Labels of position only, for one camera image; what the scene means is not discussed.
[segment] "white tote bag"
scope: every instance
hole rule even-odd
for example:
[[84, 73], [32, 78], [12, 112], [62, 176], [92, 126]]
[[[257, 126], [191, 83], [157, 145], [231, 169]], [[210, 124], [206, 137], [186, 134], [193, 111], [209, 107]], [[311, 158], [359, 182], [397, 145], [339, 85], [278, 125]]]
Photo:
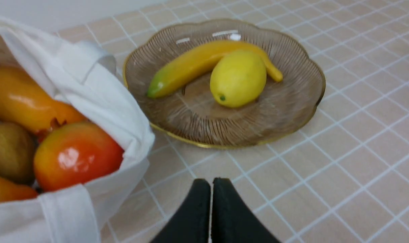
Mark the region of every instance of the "white tote bag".
[[0, 17], [0, 62], [21, 65], [52, 98], [69, 103], [125, 150], [108, 176], [37, 199], [0, 204], [0, 243], [98, 243], [100, 230], [137, 186], [155, 135], [133, 96], [85, 48]]

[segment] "tiled surface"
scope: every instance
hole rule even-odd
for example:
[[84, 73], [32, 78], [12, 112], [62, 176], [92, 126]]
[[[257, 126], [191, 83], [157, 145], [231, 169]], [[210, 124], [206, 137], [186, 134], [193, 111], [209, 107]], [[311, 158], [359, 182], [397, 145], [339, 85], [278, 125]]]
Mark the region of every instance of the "tiled surface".
[[325, 98], [266, 146], [205, 150], [156, 133], [151, 167], [103, 241], [148, 242], [193, 178], [222, 176], [284, 242], [409, 243], [409, 0], [172, 0], [58, 34], [101, 44], [121, 68], [158, 29], [212, 18], [297, 38], [325, 71]]

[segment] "yellow lemon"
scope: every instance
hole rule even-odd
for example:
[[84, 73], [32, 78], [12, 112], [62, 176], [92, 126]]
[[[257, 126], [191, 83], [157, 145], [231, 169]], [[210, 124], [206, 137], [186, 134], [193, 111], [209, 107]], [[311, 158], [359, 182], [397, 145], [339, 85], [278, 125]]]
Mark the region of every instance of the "yellow lemon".
[[266, 66], [252, 51], [223, 57], [211, 74], [211, 92], [222, 106], [237, 108], [258, 98], [266, 84]]

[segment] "orange pepper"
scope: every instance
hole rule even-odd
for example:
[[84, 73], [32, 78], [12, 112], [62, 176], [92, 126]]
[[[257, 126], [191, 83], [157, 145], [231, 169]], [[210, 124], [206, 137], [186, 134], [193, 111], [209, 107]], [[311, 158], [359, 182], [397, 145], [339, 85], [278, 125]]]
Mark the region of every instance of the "orange pepper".
[[21, 68], [0, 65], [0, 121], [23, 126], [33, 134], [51, 129], [51, 121], [86, 120], [73, 106], [52, 99]]

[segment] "bag handle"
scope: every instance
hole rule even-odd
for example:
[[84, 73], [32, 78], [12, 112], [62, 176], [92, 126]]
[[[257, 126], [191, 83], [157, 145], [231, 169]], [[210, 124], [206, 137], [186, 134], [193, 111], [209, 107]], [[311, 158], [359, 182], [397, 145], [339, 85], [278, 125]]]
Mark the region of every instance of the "bag handle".
[[101, 242], [92, 200], [83, 185], [41, 194], [38, 201], [52, 243]]

